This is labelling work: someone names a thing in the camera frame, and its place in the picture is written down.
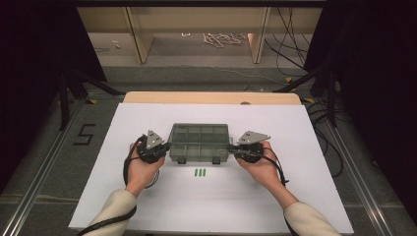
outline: white table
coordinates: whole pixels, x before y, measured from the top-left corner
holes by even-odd
[[[271,135],[287,188],[317,208],[341,233],[353,229],[331,179],[304,106],[120,104],[70,223],[84,228],[109,194],[124,187],[129,143],[152,129],[166,140],[173,123],[226,123],[236,141],[245,131]],[[206,170],[196,177],[195,170]],[[157,183],[139,197],[128,229],[174,234],[288,233],[275,199],[255,183],[232,155],[226,163],[178,165],[167,155]]]

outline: beige sleeve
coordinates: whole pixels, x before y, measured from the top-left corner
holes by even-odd
[[[125,190],[114,191],[110,197],[107,199],[107,202],[104,204],[103,209],[95,217],[95,219],[89,224],[93,225],[99,221],[120,216],[130,212],[137,204],[136,197]],[[128,226],[129,220],[122,222],[110,224],[92,231],[91,233],[85,234],[89,236],[100,235],[100,236],[116,236],[123,235],[126,227]]]
[[[298,202],[289,206],[284,215],[291,228],[300,236],[340,235],[320,212],[305,203]]]

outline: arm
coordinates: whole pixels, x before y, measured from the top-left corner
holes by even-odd
[[[269,142],[263,141],[264,156],[276,160]],[[279,181],[276,168],[267,160],[260,159],[249,163],[238,158],[237,162],[246,169],[259,184],[264,186],[278,201],[284,210],[284,216],[290,227],[298,235],[340,235],[313,207],[299,202]]]
[[[128,184],[125,190],[117,190],[113,192],[104,204],[101,212],[95,217],[89,226],[102,220],[129,213],[136,206],[138,195],[152,181],[156,171],[163,165],[165,160],[165,157],[163,157],[156,163],[148,164],[137,157],[139,157],[139,155],[135,149],[130,157],[135,159],[133,159],[129,165]],[[113,223],[85,235],[122,235],[128,225],[128,222],[129,220],[124,220],[118,223]]]

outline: green transparent box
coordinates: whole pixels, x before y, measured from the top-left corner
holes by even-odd
[[[226,124],[175,123],[169,135],[172,161],[203,161],[213,164],[227,161],[229,130]]]

